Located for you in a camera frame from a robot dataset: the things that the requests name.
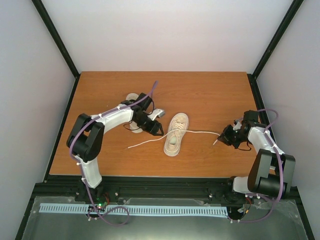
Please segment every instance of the wooden table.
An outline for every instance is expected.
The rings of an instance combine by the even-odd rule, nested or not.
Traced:
[[[52,175],[79,175],[79,167],[66,146],[71,129],[81,113],[99,114],[117,106],[129,93],[148,93],[153,83],[159,119],[165,133],[177,113],[189,116],[189,130],[221,133],[234,119],[256,105],[245,72],[82,72],[50,169]],[[103,176],[230,177],[247,176],[255,160],[252,151],[235,150],[218,142],[217,136],[187,132],[178,156],[165,155],[165,138],[146,132],[132,133],[122,126],[104,135],[98,156]]]

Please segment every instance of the white wall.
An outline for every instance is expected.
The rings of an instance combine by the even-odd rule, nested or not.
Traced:
[[[74,78],[29,0],[0,2],[0,235],[42,182]]]
[[[279,111],[278,145],[296,158],[298,186],[320,239],[320,1],[304,1],[258,78],[264,104]]]
[[[292,0],[43,0],[79,71],[252,73]]]

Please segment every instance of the transparent plastic sheet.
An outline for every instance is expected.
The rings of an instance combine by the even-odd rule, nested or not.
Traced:
[[[37,197],[25,228],[23,240],[194,240],[194,239],[260,239],[260,240],[307,240],[305,229],[296,220],[283,214],[286,210],[276,208],[271,216],[257,223],[233,223],[226,218],[202,216],[131,216],[129,222],[121,227],[112,227],[101,220],[88,221],[85,214],[39,213],[40,203],[70,203],[73,197]],[[126,205],[157,206],[208,206],[193,199],[154,199],[131,198]],[[267,204],[251,206],[243,220],[259,219],[268,213]],[[106,219],[113,223],[121,223],[126,216],[110,215]]]
[[[266,201],[260,198],[255,199],[254,204],[251,207],[255,207],[258,210],[270,210],[272,208],[272,204],[273,203],[271,201]],[[303,226],[295,200],[281,200],[275,205],[273,211],[277,211],[286,218],[289,218],[291,221],[294,221],[296,224]]]

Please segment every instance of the shoe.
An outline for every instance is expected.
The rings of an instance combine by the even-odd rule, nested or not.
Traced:
[[[185,131],[180,130],[187,130],[189,126],[189,118],[185,113],[178,113],[175,115],[168,127],[168,133],[166,136],[166,140],[164,143],[163,151],[169,157],[175,157],[178,155],[181,147],[181,141],[183,136],[185,135]]]
[[[138,97],[139,97],[139,95],[136,93],[129,93],[126,96],[125,100],[136,100]],[[141,128],[139,128],[134,121],[130,123],[129,127],[131,129],[131,132],[133,132],[135,134],[139,134],[139,133],[143,132],[143,130]]]

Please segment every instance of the purple cable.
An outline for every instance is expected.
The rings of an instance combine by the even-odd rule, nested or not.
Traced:
[[[264,131],[268,130],[277,120],[279,117],[279,113],[276,110],[273,109],[269,109],[269,108],[264,108],[264,109],[259,109],[258,112],[262,112],[262,111],[272,111],[276,114],[275,119],[268,125],[265,127]],[[272,140],[270,139],[270,137],[268,135],[265,135],[266,140],[269,142],[270,145],[273,145]],[[281,162],[281,158],[280,158],[280,154],[276,148],[276,146],[273,146],[273,150],[276,154],[276,159],[278,162],[278,166],[279,166],[279,178],[280,178],[280,188],[279,188],[279,193],[278,196],[276,197],[276,199],[272,202],[272,207],[270,209],[270,211],[267,213],[267,215],[265,215],[262,218],[256,219],[256,220],[250,220],[250,221],[239,221],[239,223],[243,223],[243,224],[251,224],[251,223],[257,223],[260,222],[262,220],[265,220],[266,218],[268,218],[271,213],[273,212],[273,210],[275,209],[276,204],[280,201],[283,190],[284,190],[284,171],[282,168],[282,162]],[[264,196],[264,195],[259,195],[261,198],[265,199],[266,201],[271,201],[271,199],[269,199],[268,197]]]
[[[136,101],[136,102],[134,102],[134,103],[132,103],[132,104],[130,104],[130,105],[128,105],[128,106],[125,105],[125,106],[122,106],[122,107],[119,107],[119,108],[115,107],[115,108],[110,109],[110,110],[108,110],[108,111],[105,111],[105,112],[103,112],[101,115],[99,115],[99,116],[91,119],[87,124],[85,124],[85,125],[80,129],[80,131],[75,135],[72,143],[70,144],[70,148],[69,148],[69,155],[70,155],[70,157],[71,157],[72,159],[76,160],[78,163],[80,163],[80,161],[79,161],[77,158],[75,158],[75,156],[72,154],[72,149],[74,148],[75,142],[78,140],[79,136],[85,131],[85,129],[86,129],[90,124],[92,124],[94,121],[98,120],[100,117],[104,117],[104,116],[107,115],[107,114],[110,114],[110,113],[113,113],[113,112],[116,112],[116,111],[119,111],[119,110],[122,110],[122,109],[127,109],[127,108],[130,108],[130,107],[134,106],[134,105],[137,105],[138,103],[140,103],[140,102],[142,102],[143,100],[145,100],[147,97],[152,96],[152,94],[153,94],[155,88],[157,87],[157,85],[158,85],[158,81],[155,81],[154,84],[153,84],[153,86],[152,86],[151,91],[150,91],[146,96],[144,96],[143,98],[141,98],[139,101]],[[97,215],[99,216],[99,218],[101,218],[105,223],[107,223],[107,224],[109,224],[109,225],[111,225],[111,226],[114,226],[114,227],[119,227],[119,226],[125,225],[125,224],[128,222],[128,220],[129,220],[130,214],[129,214],[129,211],[128,211],[125,207],[123,207],[123,206],[116,206],[116,207],[114,207],[114,208],[111,208],[109,211],[107,211],[107,212],[104,213],[103,215],[101,215],[101,214],[99,213],[99,210],[96,208],[96,205],[95,205],[95,203],[94,203],[94,200],[93,200],[93,198],[92,198],[92,196],[91,196],[90,189],[89,189],[89,185],[88,185],[88,182],[87,182],[87,180],[86,180],[86,178],[85,178],[85,174],[84,174],[84,172],[83,172],[83,170],[82,170],[82,167],[80,167],[80,169],[81,169],[81,176],[82,176],[82,178],[84,179],[85,188],[86,188],[86,191],[87,191],[87,193],[88,193],[90,202],[91,202],[91,204],[92,204],[92,207],[93,207],[94,211],[95,211],[95,212],[97,213]],[[104,219],[104,216],[105,216],[105,215],[107,215],[108,213],[114,211],[115,209],[124,209],[124,210],[126,211],[126,213],[127,213],[127,218],[126,218],[126,220],[125,220],[124,222],[122,222],[122,223],[120,223],[120,224],[113,224],[113,223],[111,223],[111,222],[109,222],[109,221],[107,221],[107,220]]]

